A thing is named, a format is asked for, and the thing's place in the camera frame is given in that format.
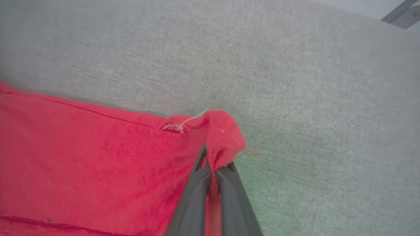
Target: textured gray fabric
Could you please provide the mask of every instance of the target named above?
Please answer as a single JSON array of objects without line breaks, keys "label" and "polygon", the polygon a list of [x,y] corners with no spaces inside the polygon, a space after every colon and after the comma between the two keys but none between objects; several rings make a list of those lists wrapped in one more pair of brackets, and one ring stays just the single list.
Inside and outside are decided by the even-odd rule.
[{"label": "textured gray fabric", "polygon": [[420,38],[292,0],[3,0],[0,77],[128,110],[228,111],[265,235],[420,232]]}]

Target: gray surface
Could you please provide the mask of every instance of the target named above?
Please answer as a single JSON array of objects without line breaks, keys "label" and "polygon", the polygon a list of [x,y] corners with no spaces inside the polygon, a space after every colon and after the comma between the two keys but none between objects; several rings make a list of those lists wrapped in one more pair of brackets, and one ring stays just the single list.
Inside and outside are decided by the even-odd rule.
[{"label": "gray surface", "polygon": [[128,110],[228,111],[265,235],[420,232],[420,37],[292,0],[4,0],[0,77]]}]

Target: garment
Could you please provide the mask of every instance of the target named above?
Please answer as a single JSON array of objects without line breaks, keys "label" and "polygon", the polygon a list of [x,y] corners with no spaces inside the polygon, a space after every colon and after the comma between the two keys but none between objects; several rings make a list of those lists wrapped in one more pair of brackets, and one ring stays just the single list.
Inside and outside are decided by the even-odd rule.
[{"label": "garment", "polygon": [[161,118],[0,83],[0,233],[163,235],[206,142],[206,234],[220,234],[214,176],[246,142],[231,116]]}]

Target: frayed thread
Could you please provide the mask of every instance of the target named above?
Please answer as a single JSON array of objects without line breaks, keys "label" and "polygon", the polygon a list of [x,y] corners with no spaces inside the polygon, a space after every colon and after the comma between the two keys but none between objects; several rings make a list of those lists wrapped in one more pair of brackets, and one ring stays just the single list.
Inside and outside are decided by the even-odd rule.
[{"label": "frayed thread", "polygon": [[190,121],[190,120],[195,119],[195,118],[198,118],[200,115],[204,114],[204,112],[206,112],[207,109],[208,108],[206,108],[203,112],[201,112],[200,114],[196,115],[195,117],[191,117],[191,118],[188,118],[188,119],[184,120],[184,122],[182,122],[181,125],[179,125],[179,124],[177,124],[175,122],[172,122],[172,123],[169,123],[169,124],[163,126],[162,127],[162,130],[164,130],[164,131],[171,131],[171,132],[177,132],[177,133],[178,132],[179,133],[183,133],[184,132],[184,124],[185,124],[185,122]]}]

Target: red cloth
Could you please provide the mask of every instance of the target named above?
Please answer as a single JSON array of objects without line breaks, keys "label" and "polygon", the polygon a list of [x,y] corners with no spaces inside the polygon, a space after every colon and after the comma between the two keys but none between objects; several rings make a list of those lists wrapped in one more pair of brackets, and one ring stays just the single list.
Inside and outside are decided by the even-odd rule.
[{"label": "red cloth", "polygon": [[[163,235],[201,146],[214,171],[246,142],[224,111],[168,119],[0,82],[0,234]],[[215,176],[206,235],[220,235]]]}]

